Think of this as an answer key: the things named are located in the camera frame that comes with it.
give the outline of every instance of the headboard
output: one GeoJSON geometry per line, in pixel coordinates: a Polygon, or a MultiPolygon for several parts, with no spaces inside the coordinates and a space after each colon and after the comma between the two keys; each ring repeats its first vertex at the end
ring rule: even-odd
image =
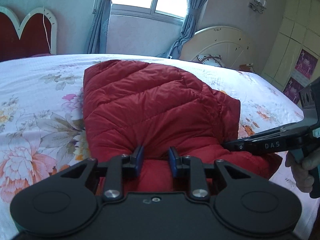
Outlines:
{"type": "Polygon", "coordinates": [[[50,53],[43,26],[43,12],[51,54],[56,54],[57,20],[51,11],[36,8],[20,24],[12,10],[0,6],[0,62],[50,53]]]}
{"type": "Polygon", "coordinates": [[[251,40],[241,30],[229,26],[214,26],[196,32],[183,45],[180,60],[194,61],[199,54],[219,54],[223,63],[232,69],[256,62],[251,40]]]}

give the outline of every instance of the poster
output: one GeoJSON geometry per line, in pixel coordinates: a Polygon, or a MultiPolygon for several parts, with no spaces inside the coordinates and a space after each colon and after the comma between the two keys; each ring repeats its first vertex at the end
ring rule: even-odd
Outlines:
{"type": "Polygon", "coordinates": [[[298,62],[296,63],[295,70],[310,80],[316,68],[317,62],[317,58],[303,49],[301,50],[298,62]]]}
{"type": "Polygon", "coordinates": [[[300,100],[299,92],[303,89],[303,86],[293,79],[292,77],[289,79],[283,93],[295,104],[297,104],[300,100]]]}

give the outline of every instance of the human hand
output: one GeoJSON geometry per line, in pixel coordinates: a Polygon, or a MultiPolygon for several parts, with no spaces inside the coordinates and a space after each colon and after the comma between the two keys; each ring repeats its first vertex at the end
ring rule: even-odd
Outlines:
{"type": "Polygon", "coordinates": [[[320,165],[320,148],[304,158],[301,164],[298,164],[295,161],[290,152],[286,155],[285,166],[291,167],[291,172],[296,181],[297,188],[305,193],[310,193],[312,191],[312,185],[315,182],[315,179],[308,174],[308,171],[316,168],[318,165],[320,165]]]}

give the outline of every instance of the red down jacket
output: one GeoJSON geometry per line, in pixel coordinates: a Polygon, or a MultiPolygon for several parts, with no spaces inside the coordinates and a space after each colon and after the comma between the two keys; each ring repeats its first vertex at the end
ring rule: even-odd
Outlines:
{"type": "Polygon", "coordinates": [[[239,116],[239,100],[172,66],[110,60],[84,72],[84,124],[92,157],[103,162],[145,147],[141,175],[125,181],[125,192],[181,190],[167,162],[170,146],[181,156],[204,163],[224,159],[269,179],[281,157],[229,152],[220,145],[237,139],[239,116]]]}

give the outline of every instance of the curtain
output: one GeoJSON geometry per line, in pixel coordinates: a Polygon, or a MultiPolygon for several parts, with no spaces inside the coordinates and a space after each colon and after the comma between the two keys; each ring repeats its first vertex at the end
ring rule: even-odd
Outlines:
{"type": "Polygon", "coordinates": [[[85,43],[85,54],[106,53],[111,5],[111,0],[101,0],[85,43]]]}
{"type": "Polygon", "coordinates": [[[207,0],[188,0],[187,15],[184,18],[179,39],[174,42],[168,51],[159,55],[159,57],[179,59],[183,44],[190,40],[196,32],[196,25],[201,8],[206,1],[207,0]]]}

